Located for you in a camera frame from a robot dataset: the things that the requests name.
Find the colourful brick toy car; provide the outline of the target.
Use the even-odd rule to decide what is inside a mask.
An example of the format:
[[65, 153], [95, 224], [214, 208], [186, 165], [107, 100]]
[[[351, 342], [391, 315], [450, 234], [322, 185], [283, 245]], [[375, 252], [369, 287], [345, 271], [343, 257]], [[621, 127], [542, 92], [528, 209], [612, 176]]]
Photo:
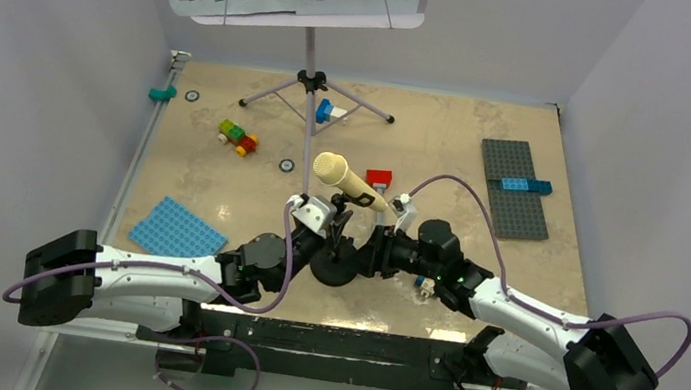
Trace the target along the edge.
[[218, 131], [219, 142], [223, 145], [232, 145], [234, 151], [241, 157], [247, 157], [258, 148], [259, 138], [257, 135], [246, 133], [238, 124], [230, 120], [222, 120], [218, 125]]

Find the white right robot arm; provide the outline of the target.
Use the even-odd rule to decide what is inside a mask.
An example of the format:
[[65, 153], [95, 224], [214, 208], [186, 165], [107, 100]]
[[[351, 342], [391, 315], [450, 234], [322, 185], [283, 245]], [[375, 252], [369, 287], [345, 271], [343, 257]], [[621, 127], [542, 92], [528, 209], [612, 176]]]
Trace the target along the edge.
[[564, 313], [505, 288], [465, 257], [447, 221], [423, 222], [415, 238], [376, 227], [345, 262], [361, 276], [421, 275], [449, 310], [498, 327], [490, 342], [463, 353], [464, 372], [475, 381], [496, 374], [547, 390], [656, 390], [659, 384], [624, 325], [608, 314], [594, 321]]

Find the poker chip far left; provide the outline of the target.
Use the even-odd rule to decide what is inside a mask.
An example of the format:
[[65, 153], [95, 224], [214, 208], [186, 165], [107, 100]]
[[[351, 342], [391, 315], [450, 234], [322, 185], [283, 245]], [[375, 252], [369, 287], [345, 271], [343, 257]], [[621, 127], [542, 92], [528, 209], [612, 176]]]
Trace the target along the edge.
[[187, 93], [185, 94], [185, 100], [187, 102], [194, 102], [195, 103], [199, 99], [200, 99], [200, 94], [198, 91], [190, 90], [190, 91], [187, 91]]

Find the aluminium left side rail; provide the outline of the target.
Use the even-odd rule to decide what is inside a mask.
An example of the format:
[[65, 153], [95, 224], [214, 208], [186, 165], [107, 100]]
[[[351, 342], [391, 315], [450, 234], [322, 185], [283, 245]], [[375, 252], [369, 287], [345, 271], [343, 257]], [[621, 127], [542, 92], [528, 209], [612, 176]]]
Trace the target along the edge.
[[[173, 87], [175, 87], [178, 85], [178, 81], [183, 75], [186, 63], [192, 60], [192, 55], [188, 52], [175, 50], [171, 54], [171, 68], [165, 78], [164, 84], [167, 86], [173, 85]], [[134, 156], [131, 159], [127, 172], [123, 176], [118, 193], [108, 211], [107, 218], [105, 218], [102, 225], [99, 240], [101, 244], [110, 245], [111, 241], [113, 241], [114, 237], [118, 234], [118, 228], [123, 219], [127, 201], [135, 188], [135, 183], [140, 174], [141, 167], [143, 166], [143, 160], [150, 151], [157, 129], [159, 129], [159, 122], [167, 107], [168, 103], [164, 101], [154, 103], [153, 113], [151, 113], [146, 127], [143, 128], [141, 132], [139, 142], [134, 151]], [[19, 373], [19, 377], [12, 390], [38, 389], [42, 374], [44, 374], [59, 337], [60, 335], [56, 331], [40, 330], [38, 332], [32, 346], [32, 351], [29, 353], [26, 363], [21, 373]]]

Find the dark grey brick baseplate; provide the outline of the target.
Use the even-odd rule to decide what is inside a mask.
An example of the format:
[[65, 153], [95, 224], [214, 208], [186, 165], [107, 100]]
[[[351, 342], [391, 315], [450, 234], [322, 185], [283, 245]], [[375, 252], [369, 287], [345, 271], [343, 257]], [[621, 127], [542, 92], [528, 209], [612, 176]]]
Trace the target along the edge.
[[507, 240], [547, 240], [542, 198], [550, 181], [537, 179], [527, 141], [482, 139], [482, 160], [496, 236]]

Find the red and grey brick hammer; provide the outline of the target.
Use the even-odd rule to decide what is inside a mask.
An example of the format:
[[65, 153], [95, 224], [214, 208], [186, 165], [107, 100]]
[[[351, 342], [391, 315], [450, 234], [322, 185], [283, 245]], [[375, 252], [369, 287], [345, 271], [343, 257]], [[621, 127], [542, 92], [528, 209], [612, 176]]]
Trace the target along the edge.
[[365, 182], [380, 196], [384, 196], [393, 181], [393, 172], [382, 169], [368, 169], [365, 173]]

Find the beige toy microphone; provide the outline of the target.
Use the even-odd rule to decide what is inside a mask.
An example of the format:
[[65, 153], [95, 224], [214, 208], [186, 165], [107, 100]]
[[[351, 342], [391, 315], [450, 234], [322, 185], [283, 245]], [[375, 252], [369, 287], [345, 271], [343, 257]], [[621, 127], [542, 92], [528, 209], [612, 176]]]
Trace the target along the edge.
[[388, 203], [349, 167], [347, 160], [337, 153], [321, 152], [312, 162], [313, 174], [327, 187], [342, 191], [354, 204], [383, 213]]

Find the teal clamp on rail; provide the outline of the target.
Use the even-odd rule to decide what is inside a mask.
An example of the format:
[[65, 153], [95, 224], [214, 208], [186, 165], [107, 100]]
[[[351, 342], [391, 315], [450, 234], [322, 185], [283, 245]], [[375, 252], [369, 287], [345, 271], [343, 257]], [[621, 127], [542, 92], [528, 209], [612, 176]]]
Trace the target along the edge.
[[167, 102], [177, 96], [177, 88], [172, 84], [163, 89], [152, 88], [148, 91], [148, 98], [153, 102]]

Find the poker chip centre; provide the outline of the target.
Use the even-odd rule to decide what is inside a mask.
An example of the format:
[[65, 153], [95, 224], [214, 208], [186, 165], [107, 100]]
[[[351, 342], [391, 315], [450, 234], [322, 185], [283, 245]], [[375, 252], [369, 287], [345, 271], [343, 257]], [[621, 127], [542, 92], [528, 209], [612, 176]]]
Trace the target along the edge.
[[289, 158], [282, 159], [279, 161], [278, 169], [282, 171], [282, 173], [291, 173], [295, 169], [295, 163]]

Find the white brick wheeled chassis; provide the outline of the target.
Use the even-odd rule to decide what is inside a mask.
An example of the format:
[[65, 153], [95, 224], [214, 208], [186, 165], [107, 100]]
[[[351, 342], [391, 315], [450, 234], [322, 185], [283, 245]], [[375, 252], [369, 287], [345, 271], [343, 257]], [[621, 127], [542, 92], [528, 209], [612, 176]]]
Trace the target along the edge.
[[435, 293], [435, 281], [425, 276], [418, 276], [415, 278], [414, 286], [418, 290], [419, 296], [423, 298], [431, 298]]

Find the black front base frame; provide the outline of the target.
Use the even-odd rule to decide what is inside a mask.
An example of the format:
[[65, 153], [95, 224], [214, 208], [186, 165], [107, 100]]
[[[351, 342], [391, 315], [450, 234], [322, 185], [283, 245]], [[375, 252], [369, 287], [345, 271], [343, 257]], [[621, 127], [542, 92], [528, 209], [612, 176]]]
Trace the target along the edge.
[[501, 379], [462, 343], [204, 310], [188, 304], [167, 332], [140, 341], [192, 349], [207, 374], [269, 373], [382, 390], [499, 390]]

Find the lilac music stand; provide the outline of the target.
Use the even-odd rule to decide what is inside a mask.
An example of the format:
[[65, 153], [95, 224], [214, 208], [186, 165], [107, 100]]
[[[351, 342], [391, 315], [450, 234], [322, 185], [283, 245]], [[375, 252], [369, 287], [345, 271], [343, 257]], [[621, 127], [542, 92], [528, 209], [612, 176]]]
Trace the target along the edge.
[[279, 85], [270, 87], [266, 90], [254, 93], [251, 96], [244, 97], [240, 100], [242, 107], [248, 106], [254, 101], [262, 99], [267, 96], [282, 97], [281, 91], [292, 86], [301, 86], [305, 92], [305, 108], [296, 109], [285, 101], [287, 107], [291, 107], [294, 113], [298, 114], [304, 122], [304, 146], [303, 146], [303, 161], [302, 161], [302, 191], [304, 193], [309, 191], [310, 185], [310, 170], [312, 162], [312, 143], [311, 139], [317, 134], [324, 132], [332, 126], [340, 123], [341, 119], [335, 119], [324, 127], [317, 127], [316, 109], [317, 94], [320, 91], [333, 90], [341, 96], [353, 101], [354, 106], [351, 110], [345, 112], [347, 116], [362, 109], [369, 110], [371, 113], [382, 118], [388, 124], [393, 124], [396, 119], [393, 115], [378, 109], [378, 107], [371, 105], [369, 102], [363, 100], [354, 93], [343, 89], [340, 85], [329, 80], [328, 76], [319, 72], [316, 69], [316, 32], [319, 28], [375, 28], [375, 29], [416, 29], [424, 23], [425, 15], [422, 12], [417, 14], [385, 14], [385, 15], [300, 15], [292, 13], [264, 13], [264, 14], [250, 14], [250, 15], [205, 15], [194, 16], [193, 21], [199, 25], [207, 26], [253, 26], [253, 27], [299, 27], [304, 29], [305, 35], [305, 68], [300, 70], [297, 76], [293, 79], [286, 80]]

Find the blue brick on baseplate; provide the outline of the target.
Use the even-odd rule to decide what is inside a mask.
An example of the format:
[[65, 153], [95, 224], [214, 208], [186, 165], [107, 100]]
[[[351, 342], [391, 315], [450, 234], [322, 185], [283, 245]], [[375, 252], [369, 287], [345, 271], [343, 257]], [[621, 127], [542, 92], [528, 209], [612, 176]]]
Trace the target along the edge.
[[502, 178], [501, 187], [504, 191], [518, 191], [518, 192], [533, 192], [541, 196], [550, 195], [553, 193], [552, 184], [550, 181], [534, 180], [527, 178]]

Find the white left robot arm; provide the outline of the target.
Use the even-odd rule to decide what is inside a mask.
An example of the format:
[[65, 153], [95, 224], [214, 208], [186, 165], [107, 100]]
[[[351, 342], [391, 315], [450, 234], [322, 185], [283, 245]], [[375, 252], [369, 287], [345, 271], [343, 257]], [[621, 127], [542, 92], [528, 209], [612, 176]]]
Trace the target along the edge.
[[351, 217], [342, 194], [294, 195], [284, 207], [285, 232], [265, 233], [216, 255], [156, 257], [98, 243], [76, 230], [27, 252], [23, 278], [2, 298], [17, 305], [21, 325], [51, 327], [78, 318], [134, 323], [187, 344], [202, 319], [188, 305], [235, 306], [262, 314]]

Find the poker chip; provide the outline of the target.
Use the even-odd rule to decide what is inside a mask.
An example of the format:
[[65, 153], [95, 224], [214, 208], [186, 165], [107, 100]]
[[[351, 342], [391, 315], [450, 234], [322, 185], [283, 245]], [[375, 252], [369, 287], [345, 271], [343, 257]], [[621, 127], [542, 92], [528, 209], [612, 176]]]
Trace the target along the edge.
[[187, 91], [187, 93], [185, 94], [185, 100], [187, 102], [194, 102], [195, 103], [199, 99], [200, 99], [200, 94], [198, 91], [190, 90], [190, 91]]
[[278, 169], [282, 171], [282, 173], [291, 173], [295, 169], [295, 163], [289, 158], [282, 159], [279, 161]]

